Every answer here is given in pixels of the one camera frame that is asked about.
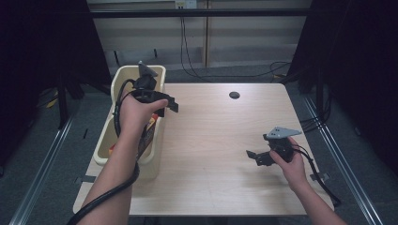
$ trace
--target white wall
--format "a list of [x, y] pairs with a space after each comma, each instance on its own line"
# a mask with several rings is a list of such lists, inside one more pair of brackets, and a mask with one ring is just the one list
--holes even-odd
[[[174, 1], [88, 0], [91, 9], [171, 9]], [[311, 0], [199, 0], [198, 8], [308, 8]], [[185, 18], [187, 42], [196, 67], [291, 61], [305, 17]], [[142, 53], [181, 47], [179, 18], [95, 19], [103, 50]]]

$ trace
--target hand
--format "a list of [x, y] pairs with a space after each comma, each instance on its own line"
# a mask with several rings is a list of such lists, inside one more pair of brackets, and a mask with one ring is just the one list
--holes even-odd
[[167, 99], [161, 99], [152, 103], [141, 103], [137, 101], [128, 92], [123, 92], [123, 103], [120, 108], [120, 126], [121, 133], [131, 133], [143, 131], [145, 125], [149, 122], [152, 113], [167, 106]]
[[[288, 140], [292, 143], [292, 145], [294, 145], [293, 148], [298, 149], [295, 146], [298, 144], [293, 138], [288, 137]], [[305, 176], [304, 161], [302, 159], [301, 153], [295, 151], [293, 153], [293, 159], [291, 162], [284, 161], [283, 158], [278, 155], [278, 153], [272, 150], [270, 151], [269, 155], [282, 168], [283, 175], [293, 191], [296, 191], [302, 186], [309, 185]]]

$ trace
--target wooden table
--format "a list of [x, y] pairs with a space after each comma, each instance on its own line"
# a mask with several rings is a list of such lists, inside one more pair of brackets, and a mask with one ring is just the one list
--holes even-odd
[[[231, 99], [230, 92], [240, 98]], [[246, 150], [269, 151], [263, 134], [275, 127], [301, 130], [283, 85], [274, 83], [166, 83], [179, 113], [166, 111], [160, 172], [133, 184], [130, 214], [135, 216], [281, 216], [305, 215], [281, 168], [257, 166]], [[299, 145], [311, 149], [303, 134]], [[102, 167], [93, 160], [87, 175]], [[333, 208], [329, 196], [308, 180]], [[73, 210], [91, 188], [83, 183]]]

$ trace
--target plastic bin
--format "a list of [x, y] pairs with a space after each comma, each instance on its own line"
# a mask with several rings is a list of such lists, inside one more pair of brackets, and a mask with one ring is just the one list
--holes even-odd
[[[165, 67], [163, 66], [149, 66], [158, 73], [156, 77], [155, 90], [163, 92], [163, 85], [165, 79]], [[138, 66], [124, 66], [121, 67], [112, 81], [111, 96], [112, 96], [112, 107], [108, 118], [105, 121], [105, 125], [99, 136], [96, 149], [94, 151], [94, 160], [100, 166], [105, 165], [109, 157], [109, 148], [114, 145], [117, 141], [114, 126], [114, 116], [112, 112], [115, 109], [115, 99], [117, 98], [120, 86], [126, 79], [137, 80], [139, 78]], [[131, 89], [131, 84], [126, 85], [126, 89]], [[159, 173], [159, 163], [161, 159], [161, 142], [163, 139], [164, 131], [164, 118], [159, 117], [156, 126], [153, 141], [149, 144], [147, 149], [141, 155], [138, 160], [140, 166], [139, 179], [155, 178]]]

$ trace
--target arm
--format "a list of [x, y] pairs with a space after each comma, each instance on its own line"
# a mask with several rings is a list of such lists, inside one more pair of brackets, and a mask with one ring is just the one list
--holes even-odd
[[276, 152], [271, 151], [270, 156], [282, 168], [283, 175], [290, 188], [296, 193], [304, 206], [305, 211], [313, 224], [346, 224], [334, 211], [319, 197], [308, 183], [305, 176], [304, 162], [300, 153], [295, 152], [291, 162], [285, 162]]
[[[132, 96], [124, 99], [120, 110], [120, 136], [113, 153], [88, 192], [83, 206], [132, 176], [138, 143], [145, 124], [154, 111], [166, 105], [165, 99], [150, 104], [140, 103]], [[130, 200], [131, 187], [128, 187], [87, 214], [79, 224], [127, 224]]]

